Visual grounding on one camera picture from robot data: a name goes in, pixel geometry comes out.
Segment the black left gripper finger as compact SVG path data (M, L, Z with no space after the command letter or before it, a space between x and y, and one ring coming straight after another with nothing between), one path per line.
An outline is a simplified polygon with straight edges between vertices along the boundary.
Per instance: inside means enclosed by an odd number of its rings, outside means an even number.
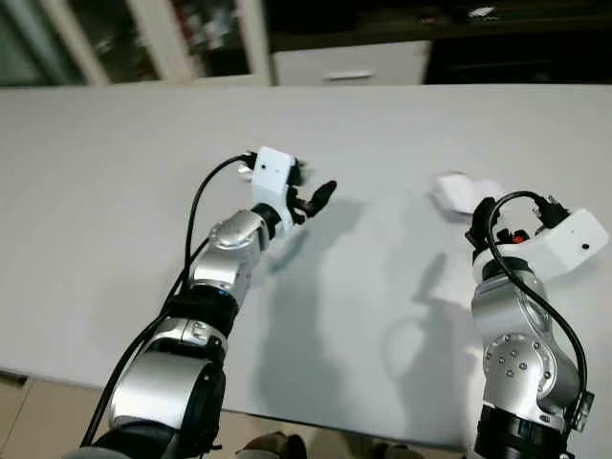
M319 214L325 206L331 201L331 197L338 187L336 180L328 181L324 185L315 189L310 200L303 202L303 214L316 215Z

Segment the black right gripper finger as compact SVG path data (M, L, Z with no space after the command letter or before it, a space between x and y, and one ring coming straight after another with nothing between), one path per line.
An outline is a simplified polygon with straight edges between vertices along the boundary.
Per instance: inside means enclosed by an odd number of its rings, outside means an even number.
M489 248L492 227L498 218L497 200L493 197L482 198L472 211L470 228L465 231L465 239L472 245L473 253L481 253Z

